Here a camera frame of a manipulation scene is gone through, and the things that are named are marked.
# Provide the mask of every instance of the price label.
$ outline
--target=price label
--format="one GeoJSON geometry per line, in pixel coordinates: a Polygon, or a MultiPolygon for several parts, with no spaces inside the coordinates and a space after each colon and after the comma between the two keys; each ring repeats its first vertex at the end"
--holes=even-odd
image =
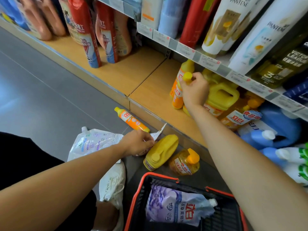
{"type": "Polygon", "coordinates": [[[186,45],[183,45],[182,43],[178,42],[176,47],[176,52],[179,54],[182,54],[184,57],[187,57],[188,59],[192,60],[196,51],[186,45]]]}
{"type": "Polygon", "coordinates": [[[304,119],[305,121],[308,122],[308,108],[307,107],[305,107],[301,110],[298,110],[294,114],[298,115],[299,117],[301,117],[302,119],[304,119]]]}
{"type": "Polygon", "coordinates": [[[290,112],[294,112],[304,107],[302,104],[297,103],[296,101],[284,95],[280,95],[272,99],[271,102],[290,112]]]}
{"type": "Polygon", "coordinates": [[[272,89],[250,78],[247,78],[246,83],[243,85],[244,85],[244,88],[257,94],[260,97],[266,97],[273,92],[272,89]]]}
{"type": "Polygon", "coordinates": [[[220,61],[211,58],[209,56],[206,56],[204,54],[201,54],[199,64],[205,68],[209,68],[216,71],[220,65],[220,61]]]}
{"type": "Polygon", "coordinates": [[[137,22],[137,32],[139,32],[141,35],[144,35],[150,39],[153,38],[153,29],[139,22],[137,22]]]}
{"type": "Polygon", "coordinates": [[[153,31],[153,40],[155,40],[157,43],[160,43],[161,45],[168,47],[170,42],[170,37],[160,33],[159,31],[154,30],[153,31]]]}
{"type": "Polygon", "coordinates": [[[124,4],[122,0],[109,0],[109,4],[112,8],[124,13],[124,4]]]}
{"type": "Polygon", "coordinates": [[[247,82],[247,80],[250,78],[248,78],[245,75],[242,75],[240,73],[236,73],[235,71],[231,71],[227,76],[226,79],[232,81],[233,83],[243,86],[243,84],[245,84],[247,82]]]}

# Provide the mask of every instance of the green bottle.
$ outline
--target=green bottle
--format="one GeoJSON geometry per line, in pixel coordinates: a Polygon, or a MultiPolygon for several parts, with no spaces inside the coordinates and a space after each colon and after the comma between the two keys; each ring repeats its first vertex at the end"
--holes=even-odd
{"type": "Polygon", "coordinates": [[[307,64],[308,37],[307,34],[302,34],[279,50],[271,59],[265,61],[251,77],[259,83],[274,89],[281,86],[307,64]]]}

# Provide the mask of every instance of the black pants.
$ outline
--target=black pants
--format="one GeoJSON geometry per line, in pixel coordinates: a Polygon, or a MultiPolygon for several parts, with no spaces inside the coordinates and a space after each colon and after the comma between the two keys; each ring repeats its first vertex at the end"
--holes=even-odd
{"type": "MultiPolygon", "coordinates": [[[[64,163],[41,150],[29,138],[0,132],[0,140],[0,190],[64,163]]],[[[56,230],[90,231],[95,216],[96,196],[91,191],[56,230]]]]}

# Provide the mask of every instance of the black basket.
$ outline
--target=black basket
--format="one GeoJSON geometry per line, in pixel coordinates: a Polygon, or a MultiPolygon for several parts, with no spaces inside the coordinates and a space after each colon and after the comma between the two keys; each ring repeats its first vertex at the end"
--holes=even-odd
{"type": "Polygon", "coordinates": [[[232,194],[227,194],[215,189],[206,188],[200,190],[191,186],[179,183],[177,178],[167,177],[156,173],[146,173],[139,184],[138,190],[134,195],[131,208],[129,210],[124,231],[248,231],[243,212],[238,206],[232,194]],[[152,184],[168,187],[171,189],[202,194],[206,199],[216,199],[215,213],[202,219],[198,227],[179,224],[150,222],[146,220],[145,208],[151,191],[152,184]]]}

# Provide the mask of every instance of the metal shelf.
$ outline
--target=metal shelf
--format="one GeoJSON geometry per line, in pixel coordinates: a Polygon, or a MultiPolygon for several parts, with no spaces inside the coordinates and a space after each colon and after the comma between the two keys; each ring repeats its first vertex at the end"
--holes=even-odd
{"type": "Polygon", "coordinates": [[[113,9],[127,15],[128,17],[134,19],[135,21],[140,21],[141,19],[141,5],[130,0],[98,0],[106,5],[109,5],[113,9]]]}
{"type": "Polygon", "coordinates": [[[281,89],[270,89],[251,79],[249,76],[231,70],[228,67],[230,55],[218,57],[218,60],[211,58],[202,54],[201,49],[192,49],[180,43],[178,40],[170,38],[169,36],[149,28],[140,22],[137,23],[137,32],[173,50],[174,52],[193,60],[204,68],[225,77],[248,91],[257,94],[280,108],[294,113],[296,116],[308,122],[308,107],[284,96],[281,89]]]}

